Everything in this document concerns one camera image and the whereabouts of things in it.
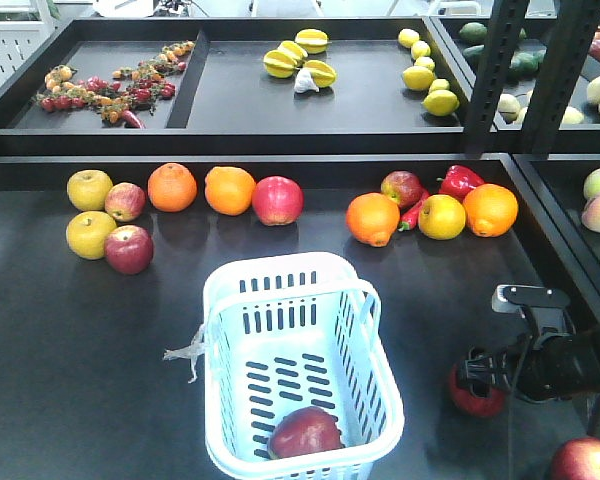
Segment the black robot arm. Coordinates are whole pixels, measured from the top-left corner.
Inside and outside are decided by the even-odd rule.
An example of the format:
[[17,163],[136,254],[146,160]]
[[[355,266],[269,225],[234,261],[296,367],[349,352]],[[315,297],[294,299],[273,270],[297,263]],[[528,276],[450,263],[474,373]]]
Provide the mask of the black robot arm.
[[490,418],[507,397],[531,404],[587,396],[586,433],[597,433],[600,420],[600,324],[577,332],[563,308],[515,305],[499,307],[526,322],[517,340],[500,350],[472,348],[454,366],[447,388],[466,414]]

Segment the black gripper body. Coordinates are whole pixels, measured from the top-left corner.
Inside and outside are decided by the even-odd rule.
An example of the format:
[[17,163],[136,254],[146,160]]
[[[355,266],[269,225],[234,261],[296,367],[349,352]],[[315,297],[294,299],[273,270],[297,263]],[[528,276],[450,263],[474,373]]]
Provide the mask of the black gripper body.
[[561,395],[546,373],[540,371],[553,340],[575,333],[563,308],[522,306],[518,309],[527,330],[515,342],[494,351],[472,347],[455,364],[454,387],[470,396],[487,399],[495,392],[529,403],[543,403]]

